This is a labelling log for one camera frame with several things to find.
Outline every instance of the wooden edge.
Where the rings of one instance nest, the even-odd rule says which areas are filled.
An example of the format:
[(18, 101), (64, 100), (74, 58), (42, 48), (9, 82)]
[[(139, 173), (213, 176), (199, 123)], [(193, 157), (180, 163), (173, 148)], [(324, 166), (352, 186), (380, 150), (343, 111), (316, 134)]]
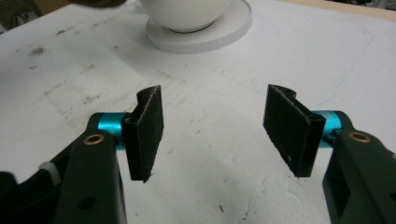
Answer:
[(349, 4), (329, 2), (323, 0), (280, 0), (286, 3), (302, 5), (307, 7), (319, 7), (346, 13), (358, 14), (363, 16), (375, 17), (378, 19), (396, 21), (396, 11), (385, 10), (375, 7), (360, 7)]

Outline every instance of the white bowl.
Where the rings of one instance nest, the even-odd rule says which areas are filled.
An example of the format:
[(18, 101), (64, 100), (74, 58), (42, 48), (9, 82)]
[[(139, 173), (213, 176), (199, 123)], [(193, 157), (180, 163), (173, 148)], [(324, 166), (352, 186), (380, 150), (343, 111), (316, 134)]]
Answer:
[(140, 0), (148, 15), (176, 32), (201, 30), (215, 21), (232, 0)]

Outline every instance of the dirt mark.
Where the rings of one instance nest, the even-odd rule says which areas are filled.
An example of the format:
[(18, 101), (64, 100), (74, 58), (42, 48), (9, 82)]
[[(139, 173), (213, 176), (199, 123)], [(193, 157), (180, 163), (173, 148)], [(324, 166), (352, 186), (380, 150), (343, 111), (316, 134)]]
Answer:
[(44, 49), (38, 48), (38, 49), (34, 49), (34, 50), (30, 51), (29, 55), (30, 56), (40, 56), (43, 53), (44, 53)]
[(95, 65), (94, 63), (92, 63), (90, 66), (84, 68), (84, 70), (81, 71), (81, 74), (84, 74), (84, 73), (86, 73), (86, 72), (92, 70), (92, 69), (95, 68), (95, 67), (96, 67), (96, 65)]
[(90, 103), (92, 103), (93, 101), (95, 101), (95, 100), (97, 100), (99, 98), (100, 98), (100, 95), (87, 96), (87, 97), (84, 98), (84, 100), (82, 100), (82, 103), (84, 105), (87, 105), (87, 104), (90, 104)]
[(58, 85), (52, 87), (51, 89), (49, 89), (48, 91), (45, 91), (44, 94), (46, 96), (49, 96), (53, 91), (55, 91), (56, 89), (60, 88), (63, 85), (63, 83), (58, 83)]

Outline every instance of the white table surface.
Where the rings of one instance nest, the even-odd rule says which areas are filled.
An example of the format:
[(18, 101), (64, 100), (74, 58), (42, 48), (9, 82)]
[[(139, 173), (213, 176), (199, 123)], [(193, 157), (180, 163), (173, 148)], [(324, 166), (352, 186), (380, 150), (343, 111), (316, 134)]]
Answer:
[(0, 35), (0, 170), (25, 180), (92, 113), (132, 111), (138, 91), (161, 84), (165, 129), (147, 184), (129, 181), (119, 152), (129, 223), (330, 223), (321, 180), (332, 150), (312, 177), (293, 177), (262, 127), (267, 85), (345, 111), (395, 151), (396, 22), (249, 3), (250, 31), (201, 54), (152, 47), (132, 3), (69, 6)]

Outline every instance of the screw hole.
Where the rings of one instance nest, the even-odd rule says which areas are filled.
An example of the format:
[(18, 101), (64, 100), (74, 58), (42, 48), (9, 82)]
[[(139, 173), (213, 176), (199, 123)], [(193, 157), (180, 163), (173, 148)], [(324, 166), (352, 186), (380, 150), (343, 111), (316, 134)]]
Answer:
[(84, 144), (85, 145), (96, 145), (98, 143), (101, 143), (105, 137), (102, 134), (93, 134), (84, 139)]
[(88, 196), (78, 203), (78, 208), (80, 210), (88, 210), (93, 208), (96, 205), (96, 199), (92, 196)]
[(349, 137), (355, 141), (362, 142), (362, 143), (371, 142), (371, 139), (363, 133), (350, 133)]

